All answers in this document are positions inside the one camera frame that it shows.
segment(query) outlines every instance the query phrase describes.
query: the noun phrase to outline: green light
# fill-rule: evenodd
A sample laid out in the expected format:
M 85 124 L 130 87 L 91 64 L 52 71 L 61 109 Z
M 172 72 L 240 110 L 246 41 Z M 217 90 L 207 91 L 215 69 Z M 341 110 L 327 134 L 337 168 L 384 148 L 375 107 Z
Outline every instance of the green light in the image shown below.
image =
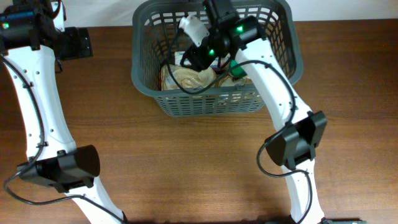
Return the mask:
M 236 30 L 237 30 L 238 32 L 243 32 L 243 26 L 240 26 L 240 27 L 236 28 Z
M 4 29 L 8 29 L 8 28 L 10 28 L 10 24 L 8 22 L 5 22 L 5 23 L 2 24 L 2 27 Z

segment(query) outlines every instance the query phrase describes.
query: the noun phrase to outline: brown wooden surface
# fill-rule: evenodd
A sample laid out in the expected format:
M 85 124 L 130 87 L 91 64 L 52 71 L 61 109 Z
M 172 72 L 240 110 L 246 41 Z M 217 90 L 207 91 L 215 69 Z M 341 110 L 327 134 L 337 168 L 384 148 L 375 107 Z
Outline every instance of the brown wooden surface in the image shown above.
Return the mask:
M 320 204 L 330 218 L 398 223 L 398 21 L 298 22 L 305 62 L 295 86 L 329 123 L 317 151 Z M 92 28 L 94 58 L 64 62 L 57 85 L 78 146 L 94 144 L 101 179 L 130 221 L 234 222 L 289 214 L 282 179 L 255 163 L 274 133 L 266 109 L 171 118 L 131 83 L 131 27 Z M 25 161 L 14 87 L 0 72 L 0 179 Z M 269 159 L 269 170 L 280 172 Z M 32 200 L 59 197 L 20 180 Z M 88 223 L 73 202 L 33 207 L 0 191 L 0 223 Z

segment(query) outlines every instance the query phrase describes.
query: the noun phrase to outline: black bracket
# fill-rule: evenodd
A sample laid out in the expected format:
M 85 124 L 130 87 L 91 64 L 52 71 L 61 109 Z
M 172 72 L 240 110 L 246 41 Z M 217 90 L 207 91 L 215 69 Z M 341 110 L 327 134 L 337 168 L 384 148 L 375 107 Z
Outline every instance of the black bracket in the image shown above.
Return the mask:
M 20 171 L 28 162 L 17 166 Z M 76 151 L 65 154 L 59 151 L 57 157 L 36 161 L 22 180 L 44 187 L 54 187 L 59 193 L 70 189 L 93 186 L 94 178 L 100 174 L 100 158 L 94 146 L 79 147 Z
M 301 162 L 315 158 L 315 148 L 319 146 L 327 120 L 322 111 L 308 115 L 306 119 L 280 133 L 266 147 L 268 155 L 278 166 L 285 165 L 290 170 L 295 170 Z

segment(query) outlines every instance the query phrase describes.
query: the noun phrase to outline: gray basket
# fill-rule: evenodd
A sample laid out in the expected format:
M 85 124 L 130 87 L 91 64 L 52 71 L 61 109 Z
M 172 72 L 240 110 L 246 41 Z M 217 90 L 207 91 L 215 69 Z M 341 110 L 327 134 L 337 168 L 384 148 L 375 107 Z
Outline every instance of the gray basket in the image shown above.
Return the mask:
M 161 91 L 160 66 L 167 58 L 179 20 L 194 14 L 208 24 L 202 1 L 147 1 L 132 18 L 131 78 L 143 94 L 154 97 L 171 116 L 198 116 L 223 113 L 247 113 L 261 109 L 264 102 L 254 85 L 211 88 L 191 96 L 181 90 Z M 285 0 L 232 0 L 241 17 L 255 16 L 264 24 L 272 49 L 284 73 L 292 84 L 303 74 L 303 62 L 292 20 Z M 191 40 L 182 35 L 172 52 L 186 51 Z

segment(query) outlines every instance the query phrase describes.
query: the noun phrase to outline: wooden tabletop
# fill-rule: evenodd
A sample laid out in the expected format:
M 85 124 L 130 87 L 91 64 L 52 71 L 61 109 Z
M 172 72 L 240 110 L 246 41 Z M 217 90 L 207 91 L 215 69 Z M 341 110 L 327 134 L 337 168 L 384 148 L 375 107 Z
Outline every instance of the wooden tabletop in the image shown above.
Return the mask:
M 398 20 L 296 25 L 305 73 L 295 89 L 328 117 L 315 173 L 325 215 L 398 223 Z M 256 165 L 259 146 L 274 133 L 265 108 L 167 116 L 131 83 L 132 27 L 92 28 L 90 35 L 95 56 L 64 62 L 58 90 L 72 136 L 78 146 L 96 146 L 101 180 L 130 221 L 237 222 L 290 213 L 285 181 Z M 4 180 L 26 160 L 24 123 L 4 69 L 0 96 Z M 63 196 L 20 180 L 11 187 L 36 201 Z M 34 207 L 0 190 L 0 223 L 88 220 L 72 201 Z

